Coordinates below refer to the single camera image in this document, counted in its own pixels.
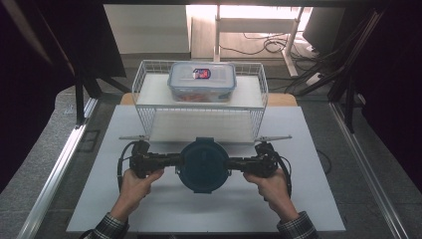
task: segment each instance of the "shirt cuff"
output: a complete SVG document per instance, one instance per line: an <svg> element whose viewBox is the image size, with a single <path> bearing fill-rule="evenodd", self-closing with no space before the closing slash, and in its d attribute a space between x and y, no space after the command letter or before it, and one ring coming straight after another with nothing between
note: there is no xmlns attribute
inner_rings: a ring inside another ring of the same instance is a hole
<svg viewBox="0 0 422 239"><path fill-rule="evenodd" d="M282 238L319 238L313 223L305 211L299 213L299 218L277 224Z"/></svg>
<svg viewBox="0 0 422 239"><path fill-rule="evenodd" d="M95 239L122 238L122 235L126 233L127 229L127 223L121 222L107 213L99 225L97 225L92 235Z"/></svg>

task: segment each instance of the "round blue disc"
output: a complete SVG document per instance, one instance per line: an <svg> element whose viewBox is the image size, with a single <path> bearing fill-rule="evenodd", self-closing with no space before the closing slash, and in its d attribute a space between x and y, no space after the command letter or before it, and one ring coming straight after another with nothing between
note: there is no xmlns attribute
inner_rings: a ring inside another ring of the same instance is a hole
<svg viewBox="0 0 422 239"><path fill-rule="evenodd" d="M184 163L179 177L195 193L211 193L224 184L229 176L225 162L226 150L212 137L197 137L181 151Z"/></svg>

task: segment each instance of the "white wire basket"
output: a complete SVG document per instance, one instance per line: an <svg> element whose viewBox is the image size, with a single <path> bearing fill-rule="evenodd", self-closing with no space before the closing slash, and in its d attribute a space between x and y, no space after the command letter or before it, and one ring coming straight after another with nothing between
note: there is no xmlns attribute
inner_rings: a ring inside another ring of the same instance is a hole
<svg viewBox="0 0 422 239"><path fill-rule="evenodd" d="M186 103L175 101L167 86L174 63L145 60L135 76L132 96L145 136L150 141L214 137L218 142L254 143L268 101L263 65L231 63L237 87L227 103Z"/></svg>

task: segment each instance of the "wall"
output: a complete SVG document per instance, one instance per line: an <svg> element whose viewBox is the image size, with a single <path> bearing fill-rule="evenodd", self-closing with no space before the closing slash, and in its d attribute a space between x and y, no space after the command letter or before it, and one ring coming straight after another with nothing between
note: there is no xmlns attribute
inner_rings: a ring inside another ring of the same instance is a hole
<svg viewBox="0 0 422 239"><path fill-rule="evenodd" d="M186 6L105 5L121 54L190 52Z"/></svg>

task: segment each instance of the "gray floor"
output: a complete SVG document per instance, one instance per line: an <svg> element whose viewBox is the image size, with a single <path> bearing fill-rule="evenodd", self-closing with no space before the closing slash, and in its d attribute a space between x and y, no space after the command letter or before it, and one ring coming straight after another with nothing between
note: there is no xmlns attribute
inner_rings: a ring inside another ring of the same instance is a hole
<svg viewBox="0 0 422 239"><path fill-rule="evenodd" d="M118 79L131 88L140 59L184 60L186 55L126 55L122 56L127 79ZM288 78L283 61L260 60L265 66L267 78ZM291 81L269 81L271 88L289 84ZM67 175L53 200L46 219L36 238L78 238L64 231L72 217L80 193L94 163L96 152L106 132L113 107L121 98L115 88L101 82L105 92L96 121L92 121L71 162ZM326 176L337 203L346 232L321 232L324 238L393 238L387 223L373 199L344 135L329 109L325 94L329 85L311 94L298 98L316 148L329 156L332 168ZM16 238L26 217L33 207L59 154L75 126L75 91L67 89L57 96L56 110L22 167L0 195L0 238ZM410 238L422 238L422 196L415 188L396 159L367 125L360 108L354 110L355 136L368 157L384 190L398 211ZM90 136L97 135L92 143ZM319 155L327 168L327 159Z"/></svg>

